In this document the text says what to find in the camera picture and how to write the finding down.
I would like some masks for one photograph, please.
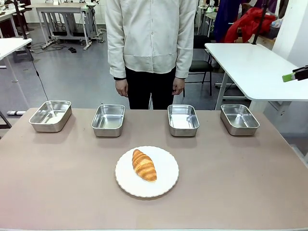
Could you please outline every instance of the plate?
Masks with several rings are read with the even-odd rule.
[[[137,175],[132,165],[133,152],[139,149],[148,155],[155,166],[157,180],[148,182]],[[164,149],[142,146],[121,156],[115,168],[115,179],[126,192],[138,197],[156,197],[168,192],[179,177],[179,166],[173,155]]]

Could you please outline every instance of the bread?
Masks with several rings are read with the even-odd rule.
[[[133,153],[133,168],[142,179],[154,182],[157,180],[154,163],[149,156],[136,149]]]

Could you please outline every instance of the green object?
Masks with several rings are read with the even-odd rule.
[[[292,80],[295,80],[295,73],[282,76],[282,80],[283,80],[284,83],[285,83],[285,82],[292,81]]]

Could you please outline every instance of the red jacket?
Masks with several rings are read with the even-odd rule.
[[[243,42],[247,42],[257,32],[262,17],[262,9],[253,7],[246,14],[237,20],[228,30],[225,43],[234,43],[238,39],[237,29],[242,29]],[[273,15],[265,15],[260,33],[268,32],[270,24],[276,20]]]

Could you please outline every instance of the silver metal box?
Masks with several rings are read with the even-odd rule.
[[[195,136],[199,121],[194,107],[190,105],[170,105],[168,107],[169,127],[172,136]]]
[[[70,101],[46,101],[29,119],[37,132],[59,132],[72,114]]]
[[[253,136],[260,126],[249,109],[240,104],[222,105],[220,117],[233,136]]]
[[[98,137],[118,137],[123,130],[125,106],[104,104],[98,107],[92,128]]]

